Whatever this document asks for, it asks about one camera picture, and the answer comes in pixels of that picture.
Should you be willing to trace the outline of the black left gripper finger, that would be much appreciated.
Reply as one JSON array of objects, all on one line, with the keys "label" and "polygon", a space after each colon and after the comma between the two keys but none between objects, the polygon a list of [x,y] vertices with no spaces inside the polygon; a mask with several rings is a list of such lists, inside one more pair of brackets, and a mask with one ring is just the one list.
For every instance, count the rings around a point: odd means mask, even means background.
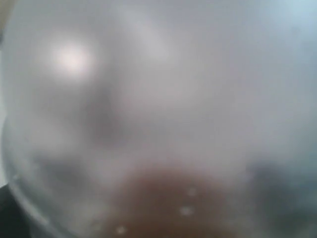
[{"label": "black left gripper finger", "polygon": [[0,188],[0,237],[46,238],[41,224],[12,195],[6,184]]}]

